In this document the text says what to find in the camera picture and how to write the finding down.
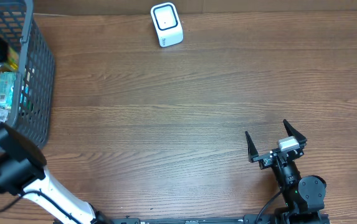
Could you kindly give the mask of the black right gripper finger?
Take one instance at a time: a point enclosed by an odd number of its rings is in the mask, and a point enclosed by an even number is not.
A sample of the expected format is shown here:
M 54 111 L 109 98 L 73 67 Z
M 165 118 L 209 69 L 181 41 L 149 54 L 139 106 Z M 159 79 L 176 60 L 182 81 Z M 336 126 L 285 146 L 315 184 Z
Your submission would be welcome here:
M 259 156 L 259 153 L 248 131 L 245 132 L 245 137 L 247 141 L 248 160 L 249 162 L 254 162 L 254 159 Z
M 306 145 L 307 138 L 298 132 L 286 119 L 283 120 L 283 125 L 289 137 L 294 137 L 298 141 L 299 145 Z

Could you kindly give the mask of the yellow liquid bottle grey cap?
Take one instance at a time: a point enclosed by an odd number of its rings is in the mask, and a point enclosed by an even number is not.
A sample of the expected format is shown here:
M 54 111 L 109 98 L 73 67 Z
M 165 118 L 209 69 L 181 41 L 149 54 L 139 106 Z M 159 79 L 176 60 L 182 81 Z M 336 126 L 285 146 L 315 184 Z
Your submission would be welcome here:
M 8 47 L 7 60 L 4 62 L 4 66 L 13 72 L 19 69 L 19 54 L 12 47 Z

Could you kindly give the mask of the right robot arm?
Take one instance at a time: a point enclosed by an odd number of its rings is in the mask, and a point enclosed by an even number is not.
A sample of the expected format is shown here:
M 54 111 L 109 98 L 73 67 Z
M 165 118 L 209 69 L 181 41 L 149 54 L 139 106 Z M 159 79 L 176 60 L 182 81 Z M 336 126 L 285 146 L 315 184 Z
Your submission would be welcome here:
M 260 169 L 271 168 L 279 191 L 256 215 L 244 215 L 244 223 L 330 224 L 327 214 L 322 214 L 326 195 L 326 182 L 317 175 L 302 177 L 295 159 L 304 155 L 307 138 L 286 119 L 283 120 L 286 138 L 277 142 L 278 147 L 259 155 L 248 132 L 245 137 L 249 162 L 258 162 Z

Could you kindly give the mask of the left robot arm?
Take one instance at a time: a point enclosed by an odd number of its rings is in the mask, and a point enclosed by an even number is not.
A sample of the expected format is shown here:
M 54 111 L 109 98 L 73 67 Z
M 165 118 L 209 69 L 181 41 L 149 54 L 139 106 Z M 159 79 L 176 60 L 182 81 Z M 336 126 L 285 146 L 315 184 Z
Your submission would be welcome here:
M 9 45 L 0 38 L 0 63 L 7 61 Z M 16 204 L 30 200 L 48 211 L 57 223 L 109 223 L 101 211 L 67 190 L 48 170 L 37 146 L 0 121 L 0 194 L 16 196 Z

